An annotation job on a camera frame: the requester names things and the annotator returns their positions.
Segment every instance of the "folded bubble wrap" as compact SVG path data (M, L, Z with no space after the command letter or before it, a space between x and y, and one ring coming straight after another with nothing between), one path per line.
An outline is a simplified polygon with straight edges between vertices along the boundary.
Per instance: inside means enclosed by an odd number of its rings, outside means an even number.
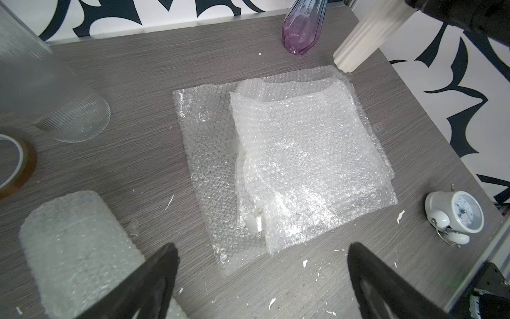
M145 261L94 191L41 205L24 221L19 239L51 319L75 318ZM173 298L166 318L187 318Z
M346 78L340 72L338 72L338 70L336 69L331 70L330 77L328 78L311 82L292 81L286 83L271 83L268 82L266 79L249 79L242 81L236 88L235 93L240 96L248 97L250 99L260 102L274 102L290 99L292 97L300 95L321 92L327 89L333 83L339 81L341 81L342 84L341 92L344 95L345 99L347 99L346 101L344 101L344 104L349 106L353 105L355 106L355 109L358 112L357 117L364 126L366 134L368 134L368 136L372 140L374 144L373 146L379 152L379 155L384 161L383 165L385 169L388 171L390 178L393 178L395 174L391 168L389 160L386 157L383 148L379 143L379 140L373 133L368 122L368 119L366 118L365 112L363 111L363 108L360 106L357 99L355 98L354 88L346 80ZM262 229L265 229L265 223L261 219L262 208L250 200L250 195L246 190L243 173L245 157L246 155L244 147L240 145L239 155L236 163L238 223L240 225L245 223L251 231L257 232L261 231Z
M247 82L255 82L246 84L254 88L252 95L261 92L260 81ZM304 95L298 83L265 85L273 86L263 91L270 102L231 93L245 151L245 187L263 208L271 254L397 203L391 171L347 86L336 79L319 82L310 83Z
M264 90L267 84L290 86L295 96L324 90L332 79L343 81L350 92L350 102L359 115L375 149L384 162L386 171L393 171L366 115L353 94L353 88L345 76L333 66L292 71L257 79L259 90L240 82L177 90L173 93L174 104L180 120L188 166L196 196L204 216L206 227L215 251L220 272L228 275L239 267L267 252L265 232L258 232L261 225L253 223L246 227L242 216L260 216L262 207L253 202L244 183L244 150L239 149L230 106L230 93L251 94L253 100L269 102L288 99L281 94L267 100Z

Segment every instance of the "black and white wallpaper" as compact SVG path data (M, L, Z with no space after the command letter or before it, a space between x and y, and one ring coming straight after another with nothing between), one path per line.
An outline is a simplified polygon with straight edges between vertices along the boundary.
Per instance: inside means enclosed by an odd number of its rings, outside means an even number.
M417 12L381 50L489 197L510 203L509 48Z
M294 0L2 0L44 41L291 7Z

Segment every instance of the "clear glass vase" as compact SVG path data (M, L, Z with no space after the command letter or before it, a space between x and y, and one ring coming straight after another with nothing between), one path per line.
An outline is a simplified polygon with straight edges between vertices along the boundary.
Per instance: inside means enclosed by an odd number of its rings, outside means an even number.
M54 139L80 142L110 120L108 103L0 2L0 108Z
M296 0L284 19L282 41L292 54L303 55L320 37L327 0Z

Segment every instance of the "clock hands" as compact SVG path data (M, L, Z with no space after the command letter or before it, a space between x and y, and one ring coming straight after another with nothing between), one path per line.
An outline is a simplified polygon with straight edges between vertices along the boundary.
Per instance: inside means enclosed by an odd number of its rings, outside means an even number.
M455 205L457 205L457 207L459 207L459 208L460 208L460 213L461 213L461 214L466 214L466 215L468 216L469 220L471 221L471 223L473 223L473 219L471 218L471 216L469 216L468 212L467 212L464 208L462 208L461 206L459 206L457 203L455 203Z

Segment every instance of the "clock face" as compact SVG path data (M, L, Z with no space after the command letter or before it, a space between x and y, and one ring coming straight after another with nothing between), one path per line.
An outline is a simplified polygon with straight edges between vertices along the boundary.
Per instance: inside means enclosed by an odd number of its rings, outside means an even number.
M482 212L477 202L466 194L453 199L454 214L458 221L469 229L478 229L481 225Z

